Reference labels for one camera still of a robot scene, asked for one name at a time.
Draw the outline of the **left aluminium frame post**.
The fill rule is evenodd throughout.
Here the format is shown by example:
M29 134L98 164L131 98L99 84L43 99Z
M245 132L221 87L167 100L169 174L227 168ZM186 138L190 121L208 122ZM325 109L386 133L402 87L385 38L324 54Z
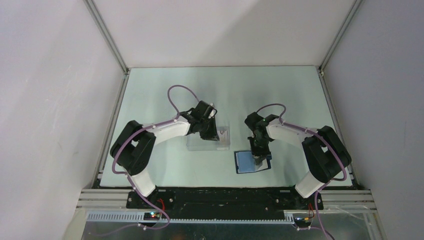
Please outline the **left aluminium frame post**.
M90 13L94 23L96 24L100 34L102 35L106 45L108 46L110 52L112 53L114 59L119 65L121 71L127 75L129 72L129 67L125 63L125 60L94 0L83 0L88 12Z

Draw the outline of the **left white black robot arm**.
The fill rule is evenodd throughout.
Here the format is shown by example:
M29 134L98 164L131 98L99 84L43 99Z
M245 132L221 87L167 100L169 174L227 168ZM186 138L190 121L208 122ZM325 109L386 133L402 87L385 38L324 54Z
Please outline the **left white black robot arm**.
M158 202L158 194L154 192L156 184L147 169L153 148L191 134L199 134L202 140L218 141L217 112L212 103L201 100L196 107L179 112L171 120L151 125L129 121L110 148L112 172L125 175L132 188L140 194L138 201L145 208L153 208Z

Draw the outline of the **left controller board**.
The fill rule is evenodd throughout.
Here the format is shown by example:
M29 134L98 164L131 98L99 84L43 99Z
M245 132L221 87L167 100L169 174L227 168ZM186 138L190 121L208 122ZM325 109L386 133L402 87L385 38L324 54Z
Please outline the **left controller board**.
M143 216L144 221L158 221L162 217L162 214L159 212L145 212Z

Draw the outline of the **blue leather card holder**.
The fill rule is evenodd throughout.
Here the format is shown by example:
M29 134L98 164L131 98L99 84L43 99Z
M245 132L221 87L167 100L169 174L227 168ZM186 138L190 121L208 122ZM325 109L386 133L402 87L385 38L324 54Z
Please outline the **blue leather card holder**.
M261 171L270 170L272 155L267 155L265 159L256 163L256 159L253 157L251 151L235 151L234 162L235 170L237 174L251 174Z

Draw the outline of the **controller board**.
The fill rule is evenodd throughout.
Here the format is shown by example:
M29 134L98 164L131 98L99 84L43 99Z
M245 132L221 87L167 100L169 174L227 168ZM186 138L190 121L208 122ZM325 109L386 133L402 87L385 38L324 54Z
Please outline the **controller board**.
M294 221L293 226L298 231L309 230L312 225L312 220L309 217L305 217L305 218L295 217L293 221Z
M143 216L144 221L158 221L162 217L162 214L159 212L145 212Z

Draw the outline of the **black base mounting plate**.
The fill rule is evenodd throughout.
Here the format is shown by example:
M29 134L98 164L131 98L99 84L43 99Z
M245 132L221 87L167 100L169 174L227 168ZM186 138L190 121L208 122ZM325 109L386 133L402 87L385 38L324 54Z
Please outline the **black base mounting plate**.
M301 198L292 187L158 187L147 200L173 219L277 220L324 208L321 196Z

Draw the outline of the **right aluminium frame post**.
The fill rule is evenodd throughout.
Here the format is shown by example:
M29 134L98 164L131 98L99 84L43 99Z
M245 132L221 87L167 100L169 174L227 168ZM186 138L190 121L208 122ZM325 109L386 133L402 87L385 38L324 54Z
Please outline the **right aluminium frame post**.
M327 67L331 57L333 56L334 52L336 51L339 43L341 42L343 36L345 35L346 31L348 30L348 27L351 25L351 22L353 21L354 17L356 16L357 12L359 11L361 5L363 4L363 0L354 0L347 15L343 19L339 29L336 32L336 35L334 39L332 40L330 47L326 51L323 60L321 61L319 65L320 72L324 72L325 68Z

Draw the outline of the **right controller board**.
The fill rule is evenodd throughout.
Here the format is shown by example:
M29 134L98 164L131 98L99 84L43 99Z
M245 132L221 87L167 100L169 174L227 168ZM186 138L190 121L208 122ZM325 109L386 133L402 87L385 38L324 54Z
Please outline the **right controller board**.
M294 221L293 226L298 231L309 230L312 225L312 220L309 217L305 217L305 218L295 217L293 221Z

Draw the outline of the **aluminium frame post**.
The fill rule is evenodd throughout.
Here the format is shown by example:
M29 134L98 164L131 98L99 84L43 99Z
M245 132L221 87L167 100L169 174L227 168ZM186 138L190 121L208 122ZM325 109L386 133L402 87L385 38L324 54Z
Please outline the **aluminium frame post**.
M125 63L125 60L94 0L83 0L88 12L90 13L94 23L96 24L100 34L102 35L106 45L108 46L110 52L112 53L114 59L119 65L121 71L127 75L129 72L129 67Z
M359 11L361 5L363 4L363 0L354 0L347 15L343 19L339 29L336 32L336 35L334 39L332 40L330 47L326 51L323 60L321 61L319 65L320 72L324 72L325 68L327 67L331 57L333 56L334 52L336 51L339 43L341 42L343 36L345 35L346 31L348 30L348 27L351 25L351 22L353 21L354 17L356 16L357 12Z

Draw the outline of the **credit card in box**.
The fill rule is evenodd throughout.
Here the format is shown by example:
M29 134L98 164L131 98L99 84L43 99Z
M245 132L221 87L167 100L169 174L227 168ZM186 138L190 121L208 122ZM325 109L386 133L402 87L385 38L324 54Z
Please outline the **credit card in box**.
M229 132L228 129L223 128L223 129L219 130L217 133L218 133L218 136L219 136L219 145L220 146L229 146L231 144L230 132Z

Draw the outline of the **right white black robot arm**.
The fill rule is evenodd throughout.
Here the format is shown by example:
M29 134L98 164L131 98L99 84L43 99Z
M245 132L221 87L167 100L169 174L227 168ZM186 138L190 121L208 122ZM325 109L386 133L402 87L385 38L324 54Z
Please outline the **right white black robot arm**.
M308 172L292 188L290 201L295 208L304 209L310 204L311 195L330 182L349 178L347 166L352 158L332 127L307 128L274 114L262 117L257 112L249 114L244 123L252 132L248 140L255 167L271 155L269 144L273 141L283 141L303 150Z

